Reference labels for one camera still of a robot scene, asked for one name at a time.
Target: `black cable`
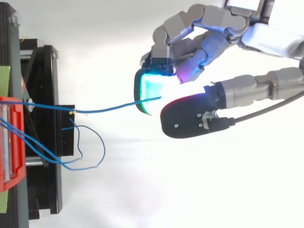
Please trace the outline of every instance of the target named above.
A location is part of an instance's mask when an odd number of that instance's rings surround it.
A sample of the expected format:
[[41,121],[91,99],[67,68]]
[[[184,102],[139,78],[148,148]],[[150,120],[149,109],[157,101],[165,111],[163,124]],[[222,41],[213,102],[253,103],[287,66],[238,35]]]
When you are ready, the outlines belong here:
[[266,114],[266,113],[269,113],[275,109],[278,109],[278,108],[281,108],[289,103],[292,103],[293,101],[296,101],[298,100],[299,98],[303,97],[304,96],[304,91],[303,92],[300,92],[299,94],[297,95],[294,95],[280,103],[277,103],[273,106],[270,106],[268,108],[265,108],[265,109],[262,109],[260,111],[257,111],[255,113],[251,113],[251,114],[248,114],[248,115],[244,115],[242,117],[239,117],[239,118],[236,118],[235,119],[235,123],[239,123],[239,122],[242,122],[242,121],[245,121],[245,120],[249,120],[249,119],[252,119],[254,117],[257,117],[257,116],[260,116],[260,115],[263,115],[263,114]]

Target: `cyan light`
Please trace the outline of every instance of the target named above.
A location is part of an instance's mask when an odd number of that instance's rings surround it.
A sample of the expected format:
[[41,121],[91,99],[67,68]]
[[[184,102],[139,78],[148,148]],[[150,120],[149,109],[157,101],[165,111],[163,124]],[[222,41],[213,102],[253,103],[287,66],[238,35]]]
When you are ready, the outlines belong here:
[[168,103],[186,96],[204,93],[200,82],[181,84],[177,76],[144,74],[141,78],[140,99],[160,97],[160,100],[142,103],[142,109],[150,115],[160,114]]
[[[145,100],[162,96],[162,91],[165,88],[179,84],[180,80],[177,76],[144,74],[141,78],[140,99]],[[158,105],[159,101],[144,102],[142,108],[146,113],[152,114]]]

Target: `cable connector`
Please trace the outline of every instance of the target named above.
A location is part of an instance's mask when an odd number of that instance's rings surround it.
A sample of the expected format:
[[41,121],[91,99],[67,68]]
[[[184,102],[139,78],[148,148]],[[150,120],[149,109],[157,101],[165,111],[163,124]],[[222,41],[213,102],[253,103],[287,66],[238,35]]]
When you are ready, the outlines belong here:
[[211,132],[223,131],[231,126],[236,125],[234,118],[213,118],[209,121],[209,129]]

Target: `green tape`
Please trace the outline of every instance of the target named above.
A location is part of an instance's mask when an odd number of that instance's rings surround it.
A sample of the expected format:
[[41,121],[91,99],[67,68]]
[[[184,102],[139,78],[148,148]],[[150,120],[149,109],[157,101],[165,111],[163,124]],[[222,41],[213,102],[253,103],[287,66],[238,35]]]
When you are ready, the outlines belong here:
[[9,95],[10,66],[0,66],[0,96]]
[[[0,96],[9,95],[10,66],[0,66]],[[0,192],[0,213],[6,213],[9,192]]]
[[0,192],[0,213],[5,214],[8,209],[9,191]]

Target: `blue wire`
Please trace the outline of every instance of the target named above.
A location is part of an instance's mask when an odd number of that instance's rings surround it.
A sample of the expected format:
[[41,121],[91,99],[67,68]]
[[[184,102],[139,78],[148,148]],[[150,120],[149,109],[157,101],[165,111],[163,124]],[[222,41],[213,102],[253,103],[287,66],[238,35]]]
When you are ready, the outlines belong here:
[[104,141],[103,141],[102,137],[101,137],[96,131],[94,131],[92,128],[89,128],[88,126],[84,126],[84,125],[79,125],[79,126],[75,125],[74,127],[63,128],[62,130],[63,130],[63,131],[66,131],[66,130],[74,129],[74,128],[77,128],[77,127],[85,127],[85,128],[87,128],[87,129],[91,130],[92,132],[94,132],[95,134],[97,134],[97,136],[99,137],[99,139],[100,139],[101,142],[103,143],[103,146],[104,146],[104,155],[103,155],[101,161],[97,164],[97,166],[100,165],[100,163],[102,163],[103,160],[104,160],[104,158],[105,158],[105,144],[104,144]]
[[[34,143],[36,143],[39,147],[41,147],[45,152],[47,152],[49,155],[51,155],[52,157],[54,157],[55,155],[49,151],[44,145],[42,145],[40,142],[38,142],[37,140],[35,140],[34,138],[30,137],[29,135],[27,134],[24,134],[22,131],[20,131],[19,129],[17,129],[16,127],[14,127],[13,125],[9,124],[8,122],[6,122],[4,119],[0,118],[0,121],[2,121],[3,123],[5,123],[10,129],[13,129],[15,132],[17,132],[19,135],[22,135],[23,137],[25,138],[28,138],[29,140],[33,141]],[[57,162],[57,161],[54,161],[54,160],[51,160],[53,164],[61,164],[61,163],[64,163],[64,164],[71,164],[73,162],[76,162],[78,160],[81,160],[83,158],[83,154],[82,152],[79,150],[79,152],[81,153],[81,157],[80,158],[77,158],[77,159],[74,159],[72,161],[68,161],[68,162]]]
[[[6,123],[8,126],[10,125],[9,123],[7,123],[5,120],[1,119],[1,121],[3,121],[4,123]],[[53,160],[50,160],[49,158],[47,158],[46,156],[44,156],[43,154],[41,154],[39,151],[36,150],[36,148],[34,148],[25,138],[23,138],[22,136],[24,137],[27,137],[27,138],[31,138],[30,136],[24,134],[23,132],[21,132],[19,129],[15,128],[14,126],[11,126],[12,128],[9,128],[7,126],[5,126],[4,124],[0,123],[0,125],[4,128],[6,128],[8,131],[12,132],[13,134],[15,134],[16,136],[18,136],[22,141],[24,141],[25,144],[27,144],[37,155],[39,155],[41,158],[43,158],[44,160],[48,161],[49,163],[55,163],[55,161]],[[101,136],[94,130],[92,130],[94,133],[96,133],[98,135],[98,137],[102,140]],[[65,167],[66,169],[68,170],[71,170],[71,171],[82,171],[82,170],[89,170],[89,169],[94,169],[94,168],[97,168],[100,163],[104,160],[105,158],[105,151],[104,151],[104,155],[103,155],[103,158],[102,160],[96,165],[96,166],[91,166],[91,167],[87,167],[87,168],[80,168],[80,169],[72,169],[72,168],[69,168],[68,166],[65,165],[64,162],[62,162],[58,157],[56,157],[50,150],[48,150],[47,148],[45,148],[42,144],[40,144],[41,147],[50,155],[52,156],[56,161],[57,163],[56,164],[61,164],[63,167]]]
[[57,106],[50,106],[50,105],[44,105],[44,104],[35,104],[35,103],[26,103],[26,102],[14,102],[14,101],[1,101],[0,104],[11,104],[11,105],[25,105],[25,106],[33,106],[33,107],[38,107],[38,108],[46,108],[46,109],[53,109],[53,110],[60,110],[60,111],[67,111],[67,112],[74,112],[76,111],[77,113],[83,113],[83,114],[94,114],[94,113],[105,113],[109,111],[113,111],[116,109],[132,106],[132,105],[138,105],[143,102],[148,102],[148,101],[156,101],[161,99],[161,97],[155,97],[151,99],[146,99],[142,101],[135,101],[127,104],[123,104],[120,106],[112,107],[112,108],[106,108],[106,109],[101,109],[101,110],[91,110],[91,111],[83,111],[83,110],[77,110],[77,109],[72,109],[72,108],[64,108],[64,107],[57,107]]
[[2,127],[4,127],[5,129],[7,129],[9,132],[12,132],[13,134],[15,134],[17,137],[19,137],[26,145],[28,145],[37,155],[39,155],[41,158],[43,158],[44,160],[48,161],[49,163],[53,163],[53,164],[58,164],[57,161],[53,161],[50,160],[49,158],[45,157],[43,154],[41,154],[40,152],[38,152],[36,150],[36,148],[34,148],[34,146],[32,144],[30,144],[25,138],[22,137],[22,135],[20,135],[18,132],[12,130],[11,128],[5,126],[4,124],[0,123],[0,125]]

